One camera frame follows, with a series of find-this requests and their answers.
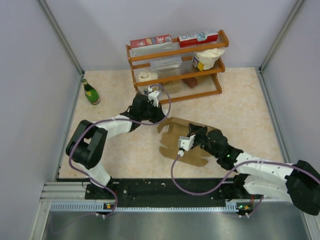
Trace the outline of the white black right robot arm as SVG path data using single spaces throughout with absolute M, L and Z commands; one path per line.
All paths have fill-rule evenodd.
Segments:
M 231 146 L 219 129 L 192 123 L 188 129 L 193 147 L 216 158 L 223 169 L 237 173 L 233 185 L 237 197 L 263 195 L 292 203 L 309 215 L 320 213 L 320 174 L 309 162 L 269 161 Z

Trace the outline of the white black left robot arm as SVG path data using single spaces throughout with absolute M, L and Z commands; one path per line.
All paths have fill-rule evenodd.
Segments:
M 102 198 L 109 198 L 114 191 L 109 183 L 112 177 L 100 163 L 106 140 L 133 132 L 141 125 L 155 126 L 164 121 L 168 115 L 159 102 L 159 93 L 156 90 L 148 95 L 137 94 L 126 111 L 111 119 L 82 120 L 67 144 L 69 166 L 89 178 Z

